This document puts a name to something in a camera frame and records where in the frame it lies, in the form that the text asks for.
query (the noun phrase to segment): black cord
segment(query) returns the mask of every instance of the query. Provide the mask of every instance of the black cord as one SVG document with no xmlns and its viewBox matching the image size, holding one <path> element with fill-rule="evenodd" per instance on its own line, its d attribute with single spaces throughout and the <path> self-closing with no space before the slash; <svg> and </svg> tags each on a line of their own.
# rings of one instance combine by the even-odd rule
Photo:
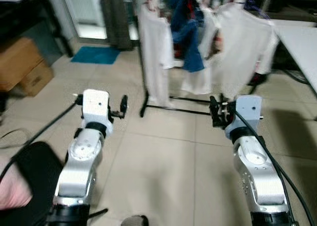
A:
<svg viewBox="0 0 317 226">
<path fill-rule="evenodd" d="M 292 189 L 294 190 L 295 194 L 297 195 L 298 199 L 301 201 L 303 208 L 305 210 L 305 213 L 307 215 L 308 221 L 310 223 L 311 226 L 315 226 L 313 217 L 308 209 L 308 206 L 304 200 L 304 198 L 302 197 L 301 193 L 299 192 L 299 190 L 296 188 L 296 186 L 294 185 L 294 183 L 292 182 L 292 180 L 289 178 L 289 176 L 286 174 L 286 172 L 283 170 L 283 168 L 279 165 L 279 163 L 275 160 L 275 158 L 272 156 L 272 154 L 269 152 L 269 150 L 267 149 L 265 143 L 262 141 L 262 139 L 258 136 L 258 134 L 255 132 L 255 130 L 249 125 L 249 123 L 235 110 L 234 111 L 235 114 L 241 119 L 241 121 L 250 129 L 250 131 L 252 132 L 252 134 L 255 136 L 255 138 L 258 140 L 258 142 L 261 144 L 261 146 L 263 147 L 263 149 L 265 150 L 266 154 L 268 155 L 268 157 L 271 159 L 273 166 L 276 169 L 276 172 L 278 174 L 278 176 L 281 179 L 281 182 L 283 184 L 283 188 L 284 188 L 284 193 L 285 193 L 285 197 L 286 197 L 286 201 L 288 204 L 288 209 L 289 209 L 289 213 L 291 216 L 291 220 L 292 223 L 295 222 L 294 216 L 293 216 L 293 212 L 292 212 L 292 208 L 289 202 L 289 198 L 288 198 L 288 193 L 287 193 L 287 189 L 285 187 L 285 183 L 283 180 L 283 177 L 281 175 L 281 173 L 283 174 L 283 176 L 286 178 L 287 182 L 290 184 L 290 186 L 292 187 Z"/>
<path fill-rule="evenodd" d="M 38 131 L 31 139 L 29 139 L 24 145 L 23 147 L 10 159 L 10 161 L 8 162 L 8 164 L 5 166 L 5 168 L 3 169 L 1 175 L 0 175 L 0 184 L 1 181 L 4 177 L 4 175 L 6 174 L 6 172 L 8 171 L 8 169 L 10 168 L 10 166 L 15 162 L 16 157 L 21 154 L 22 152 L 24 152 L 26 149 L 29 148 L 29 146 L 31 145 L 31 143 L 37 139 L 43 132 L 45 132 L 49 127 L 51 127 L 54 123 L 56 123 L 60 118 L 62 118 L 65 114 L 67 114 L 69 111 L 71 111 L 75 106 L 77 105 L 77 101 L 75 101 L 74 103 L 71 104 L 70 107 L 68 107 L 66 110 L 64 110 L 61 114 L 59 114 L 55 119 L 53 119 L 51 122 L 49 122 L 46 126 L 44 126 L 40 131 Z"/>
<path fill-rule="evenodd" d="M 94 217 L 96 217 L 96 216 L 105 214 L 105 213 L 107 213 L 107 212 L 108 212 L 108 209 L 103 209 L 103 210 L 100 210 L 100 211 L 98 211 L 98 212 L 95 212 L 95 213 L 90 214 L 88 218 L 91 219 L 91 218 L 94 218 Z"/>
<path fill-rule="evenodd" d="M 8 136 L 12 133 L 18 132 L 18 131 L 24 133 L 27 140 L 24 143 L 20 143 L 20 144 L 11 144 L 11 145 L 3 145 L 3 146 L 0 145 L 0 149 L 21 147 L 30 139 L 30 132 L 25 128 L 17 128 L 15 130 L 12 130 L 12 131 L 6 133 L 5 135 L 1 136 L 0 139 L 4 139 L 6 136 Z"/>
<path fill-rule="evenodd" d="M 289 70 L 283 70 L 289 77 L 291 77 L 293 80 L 298 81 L 299 83 L 308 85 L 308 81 L 306 81 L 305 79 L 300 79 L 298 78 L 295 74 L 293 74 L 291 71 Z"/>
</svg>

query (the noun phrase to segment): silver robot arm segment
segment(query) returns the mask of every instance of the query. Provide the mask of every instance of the silver robot arm segment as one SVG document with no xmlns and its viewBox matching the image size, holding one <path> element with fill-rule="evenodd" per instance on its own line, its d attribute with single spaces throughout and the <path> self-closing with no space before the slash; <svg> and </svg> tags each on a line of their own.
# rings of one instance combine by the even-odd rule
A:
<svg viewBox="0 0 317 226">
<path fill-rule="evenodd" d="M 261 118 L 261 104 L 258 96 L 241 96 L 235 103 L 236 111 L 255 130 Z M 281 180 L 258 140 L 248 136 L 245 124 L 236 115 L 225 134 L 234 142 L 234 165 L 242 178 L 250 212 L 287 212 Z"/>
<path fill-rule="evenodd" d="M 49 226 L 87 225 L 104 140 L 112 134 L 112 117 L 124 118 L 128 107 L 124 96 L 120 111 L 111 112 L 106 91 L 85 90 L 82 98 L 82 128 L 77 130 L 68 148 L 66 165 L 59 176 L 47 219 Z"/>
<path fill-rule="evenodd" d="M 252 131 L 235 114 L 257 131 L 261 117 L 259 96 L 240 96 L 234 102 L 217 102 L 211 97 L 210 111 L 214 127 L 222 127 L 233 143 L 234 166 L 239 172 L 253 226 L 295 226 L 282 181 Z"/>
</svg>

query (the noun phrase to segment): curtain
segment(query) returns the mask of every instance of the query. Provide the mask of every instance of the curtain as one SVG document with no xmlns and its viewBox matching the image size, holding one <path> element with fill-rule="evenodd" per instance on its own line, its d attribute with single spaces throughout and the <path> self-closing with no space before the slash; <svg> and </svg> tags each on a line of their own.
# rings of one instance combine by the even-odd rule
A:
<svg viewBox="0 0 317 226">
<path fill-rule="evenodd" d="M 132 49 L 127 11 L 123 0 L 101 0 L 109 43 L 121 50 Z"/>
</svg>

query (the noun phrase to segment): white shirt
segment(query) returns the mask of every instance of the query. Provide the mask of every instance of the white shirt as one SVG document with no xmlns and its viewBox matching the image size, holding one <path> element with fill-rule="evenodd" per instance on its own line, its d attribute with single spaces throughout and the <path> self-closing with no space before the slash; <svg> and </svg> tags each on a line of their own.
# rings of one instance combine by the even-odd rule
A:
<svg viewBox="0 0 317 226">
<path fill-rule="evenodd" d="M 185 73 L 185 78 L 181 89 L 191 92 L 195 95 L 209 94 L 212 91 L 212 59 L 206 60 L 209 55 L 213 38 L 216 34 L 219 25 L 216 17 L 209 8 L 202 8 L 204 13 L 205 29 L 203 39 L 198 46 L 198 50 L 203 59 L 204 69 L 196 72 Z"/>
<path fill-rule="evenodd" d="M 274 24 L 243 10 L 239 4 L 228 3 L 218 10 L 223 36 L 223 52 L 219 68 L 221 90 L 233 99 L 246 85 L 260 60 L 259 72 L 269 72 L 277 45 Z"/>
<path fill-rule="evenodd" d="M 174 66 L 170 25 L 144 4 L 139 14 L 140 40 L 146 85 L 156 104 L 170 107 L 168 70 Z"/>
</svg>

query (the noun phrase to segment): pink cushion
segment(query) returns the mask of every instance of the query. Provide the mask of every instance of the pink cushion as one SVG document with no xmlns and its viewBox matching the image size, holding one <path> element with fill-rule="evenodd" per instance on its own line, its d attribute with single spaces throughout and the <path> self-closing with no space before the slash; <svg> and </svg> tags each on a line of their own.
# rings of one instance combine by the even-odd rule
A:
<svg viewBox="0 0 317 226">
<path fill-rule="evenodd" d="M 5 168 L 9 159 L 0 156 L 0 172 Z M 0 183 L 0 210 L 8 210 L 26 206 L 32 199 L 30 187 L 18 167 L 13 164 Z"/>
</svg>

